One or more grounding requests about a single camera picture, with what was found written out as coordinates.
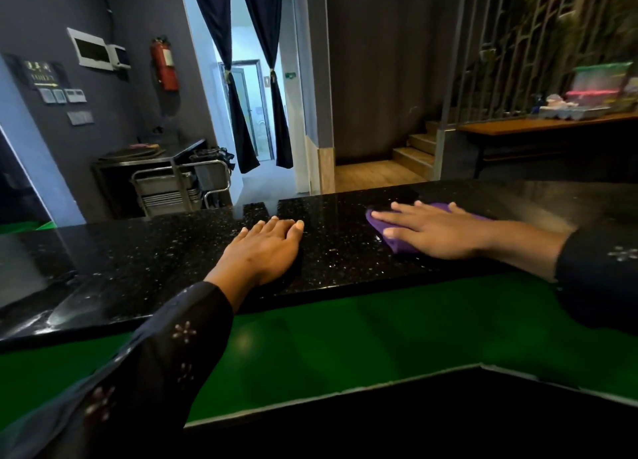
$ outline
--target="metal railing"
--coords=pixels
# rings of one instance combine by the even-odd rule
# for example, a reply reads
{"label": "metal railing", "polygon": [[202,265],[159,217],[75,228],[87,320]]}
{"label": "metal railing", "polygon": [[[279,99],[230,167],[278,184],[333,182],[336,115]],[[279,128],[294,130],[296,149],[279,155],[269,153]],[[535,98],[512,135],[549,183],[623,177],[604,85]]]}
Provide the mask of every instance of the metal railing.
{"label": "metal railing", "polygon": [[637,4],[460,0],[460,44],[442,127],[526,116],[539,96],[567,90],[575,66],[633,60],[635,42],[623,31],[632,30],[626,21],[636,18]]}

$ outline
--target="black sleeve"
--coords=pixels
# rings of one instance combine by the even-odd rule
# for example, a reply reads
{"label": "black sleeve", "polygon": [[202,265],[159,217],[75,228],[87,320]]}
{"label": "black sleeve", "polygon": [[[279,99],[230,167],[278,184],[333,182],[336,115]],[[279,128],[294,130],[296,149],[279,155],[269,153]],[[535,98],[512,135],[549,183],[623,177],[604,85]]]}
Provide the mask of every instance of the black sleeve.
{"label": "black sleeve", "polygon": [[0,457],[164,457],[221,358],[230,303],[201,282],[175,296],[89,378],[9,426]]}
{"label": "black sleeve", "polygon": [[638,334],[638,226],[577,230],[558,257],[556,279],[574,319]]}

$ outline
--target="speckled black surface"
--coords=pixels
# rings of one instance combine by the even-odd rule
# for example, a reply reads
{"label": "speckled black surface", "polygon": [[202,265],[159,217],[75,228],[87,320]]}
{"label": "speckled black surface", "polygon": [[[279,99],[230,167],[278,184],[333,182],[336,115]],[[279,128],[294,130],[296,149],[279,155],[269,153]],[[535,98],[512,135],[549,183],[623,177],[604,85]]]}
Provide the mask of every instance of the speckled black surface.
{"label": "speckled black surface", "polygon": [[[280,218],[302,219],[300,256],[280,280],[254,291],[252,312],[344,295],[497,273],[494,262],[394,256],[365,219],[393,200],[456,201],[472,213],[543,225],[635,217],[637,186],[565,182],[428,182],[280,200]],[[264,204],[110,221],[0,236],[0,349],[134,329],[181,289],[201,280]]]}

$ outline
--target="purple cloth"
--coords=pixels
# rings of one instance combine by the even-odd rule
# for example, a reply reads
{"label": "purple cloth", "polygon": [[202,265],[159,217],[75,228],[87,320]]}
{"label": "purple cloth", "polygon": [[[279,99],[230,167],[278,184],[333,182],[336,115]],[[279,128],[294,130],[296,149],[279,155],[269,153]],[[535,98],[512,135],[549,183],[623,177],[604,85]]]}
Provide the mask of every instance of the purple cloth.
{"label": "purple cloth", "polygon": [[[437,207],[437,208],[439,208],[441,210],[444,210],[446,212],[451,212],[450,206],[448,204],[441,204],[439,202],[436,202],[435,204],[429,204],[429,205],[432,205],[433,207]],[[474,215],[474,217],[476,217],[477,219],[489,220],[487,217],[483,217],[481,215]],[[392,249],[393,253],[395,253],[395,254],[405,254],[405,253],[418,254],[418,253],[420,253],[420,250],[418,250],[412,244],[408,244],[407,242],[400,241],[399,239],[388,239],[387,237],[385,237],[383,235],[383,230],[387,229],[388,227],[404,227],[404,226],[396,225],[396,224],[390,224],[390,223],[384,222],[382,220],[375,219],[374,217],[372,217],[372,209],[368,209],[366,211],[366,219],[368,220],[370,225],[372,227],[374,227],[381,234],[381,237],[383,237],[383,240],[385,241],[385,243],[390,246],[390,249]]]}

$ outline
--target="hand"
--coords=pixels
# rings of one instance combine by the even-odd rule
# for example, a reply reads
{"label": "hand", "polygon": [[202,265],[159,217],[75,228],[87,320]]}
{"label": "hand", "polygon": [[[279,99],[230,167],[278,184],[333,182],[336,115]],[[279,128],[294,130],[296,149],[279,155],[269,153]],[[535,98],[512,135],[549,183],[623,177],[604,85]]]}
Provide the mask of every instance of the hand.
{"label": "hand", "polygon": [[244,227],[204,281],[218,286],[236,312],[253,287],[274,281],[292,265],[303,233],[303,221],[277,216]]}
{"label": "hand", "polygon": [[485,246],[491,221],[479,220],[450,204],[451,213],[417,200],[414,205],[392,203],[395,212],[372,212],[372,217],[407,227],[383,231],[389,239],[401,239],[432,257],[467,259]]}

